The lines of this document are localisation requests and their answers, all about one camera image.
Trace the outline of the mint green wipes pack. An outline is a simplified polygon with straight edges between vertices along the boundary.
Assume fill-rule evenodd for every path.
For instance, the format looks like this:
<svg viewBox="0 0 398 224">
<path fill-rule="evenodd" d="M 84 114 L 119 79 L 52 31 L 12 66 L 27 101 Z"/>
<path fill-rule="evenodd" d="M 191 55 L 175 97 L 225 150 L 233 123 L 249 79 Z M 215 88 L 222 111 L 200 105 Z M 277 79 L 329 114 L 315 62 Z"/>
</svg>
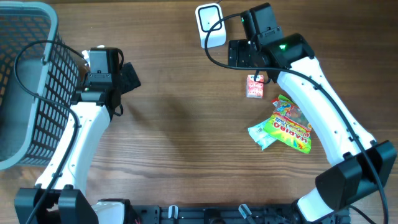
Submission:
<svg viewBox="0 0 398 224">
<path fill-rule="evenodd" d="M 248 128 L 248 133 L 250 137 L 254 140 L 255 143 L 261 146 L 262 151 L 265 150 L 274 142 L 276 142 L 277 140 L 276 138 L 272 137 L 269 133 L 265 131 L 264 126 L 267 122 L 268 119 L 255 126 Z"/>
</svg>

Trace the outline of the red white tissue pack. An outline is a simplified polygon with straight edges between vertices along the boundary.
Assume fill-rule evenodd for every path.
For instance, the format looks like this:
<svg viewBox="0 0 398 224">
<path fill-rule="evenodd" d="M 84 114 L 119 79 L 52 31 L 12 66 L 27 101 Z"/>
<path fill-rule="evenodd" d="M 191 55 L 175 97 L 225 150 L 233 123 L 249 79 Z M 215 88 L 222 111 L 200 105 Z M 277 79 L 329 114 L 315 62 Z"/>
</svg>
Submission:
<svg viewBox="0 0 398 224">
<path fill-rule="evenodd" d="M 263 98 L 264 96 L 264 76 L 248 75 L 246 79 L 246 97 Z"/>
</svg>

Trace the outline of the green gummy candy bag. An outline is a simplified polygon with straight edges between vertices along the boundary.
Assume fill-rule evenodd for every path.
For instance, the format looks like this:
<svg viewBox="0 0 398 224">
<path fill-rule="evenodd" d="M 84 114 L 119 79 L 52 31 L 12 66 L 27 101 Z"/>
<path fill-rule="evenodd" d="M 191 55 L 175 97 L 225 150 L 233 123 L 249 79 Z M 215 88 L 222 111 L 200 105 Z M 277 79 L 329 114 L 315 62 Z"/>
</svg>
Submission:
<svg viewBox="0 0 398 224">
<path fill-rule="evenodd" d="M 312 125 L 302 110 L 291 100 L 279 95 L 272 101 L 275 106 L 264 131 L 286 145 L 308 154 L 312 148 Z"/>
</svg>

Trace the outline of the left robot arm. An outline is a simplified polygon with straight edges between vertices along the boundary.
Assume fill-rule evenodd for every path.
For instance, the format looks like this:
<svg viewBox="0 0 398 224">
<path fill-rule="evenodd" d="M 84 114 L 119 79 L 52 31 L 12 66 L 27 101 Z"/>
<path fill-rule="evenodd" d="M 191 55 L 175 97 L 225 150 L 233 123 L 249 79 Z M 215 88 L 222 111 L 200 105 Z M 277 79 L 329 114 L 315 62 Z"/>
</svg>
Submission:
<svg viewBox="0 0 398 224">
<path fill-rule="evenodd" d="M 68 122 L 48 166 L 14 200 L 20 223 L 139 223 L 128 199 L 86 197 L 88 171 L 101 136 L 123 114 L 121 96 L 140 86 L 121 49 L 92 48 L 90 70 L 70 99 Z"/>
</svg>

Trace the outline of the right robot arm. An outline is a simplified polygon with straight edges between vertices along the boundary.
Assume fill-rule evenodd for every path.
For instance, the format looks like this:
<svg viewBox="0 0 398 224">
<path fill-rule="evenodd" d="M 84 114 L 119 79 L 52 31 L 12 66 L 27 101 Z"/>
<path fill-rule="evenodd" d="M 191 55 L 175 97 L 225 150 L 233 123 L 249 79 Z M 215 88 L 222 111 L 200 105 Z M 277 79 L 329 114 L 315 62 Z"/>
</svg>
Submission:
<svg viewBox="0 0 398 224">
<path fill-rule="evenodd" d="M 247 65 L 237 70 L 265 71 L 288 93 L 312 125 L 330 163 L 315 188 L 297 200 L 301 217 L 316 222 L 378 192 L 388 221 L 384 186 L 397 157 L 391 142 L 377 142 L 352 116 L 327 82 L 315 52 L 300 34 L 284 35 L 268 3 L 239 14 L 246 34 Z"/>
</svg>

